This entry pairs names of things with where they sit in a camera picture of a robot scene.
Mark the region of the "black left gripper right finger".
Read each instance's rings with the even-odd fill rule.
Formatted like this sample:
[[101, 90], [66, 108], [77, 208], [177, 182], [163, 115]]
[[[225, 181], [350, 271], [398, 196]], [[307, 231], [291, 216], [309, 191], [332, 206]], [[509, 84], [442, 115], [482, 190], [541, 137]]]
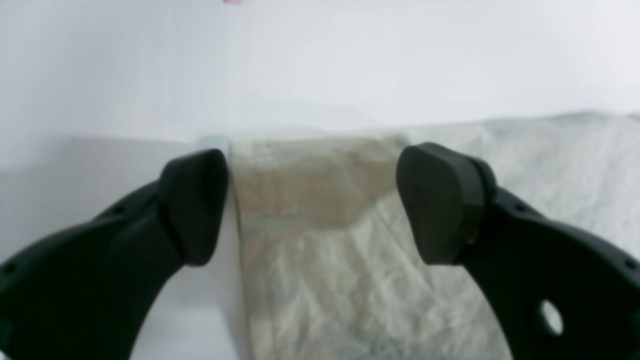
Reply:
[[461, 266], [515, 360], [637, 360], [639, 262], [546, 218], [487, 162], [432, 142], [403, 149], [396, 183], [426, 265]]

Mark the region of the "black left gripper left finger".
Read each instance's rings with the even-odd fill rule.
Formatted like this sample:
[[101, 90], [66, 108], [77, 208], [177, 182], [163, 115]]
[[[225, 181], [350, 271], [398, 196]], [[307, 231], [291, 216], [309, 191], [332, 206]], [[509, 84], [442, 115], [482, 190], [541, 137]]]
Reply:
[[169, 161], [160, 177], [90, 221], [1, 265], [1, 353], [10, 360], [128, 360], [181, 268], [214, 255], [226, 204], [224, 153]]

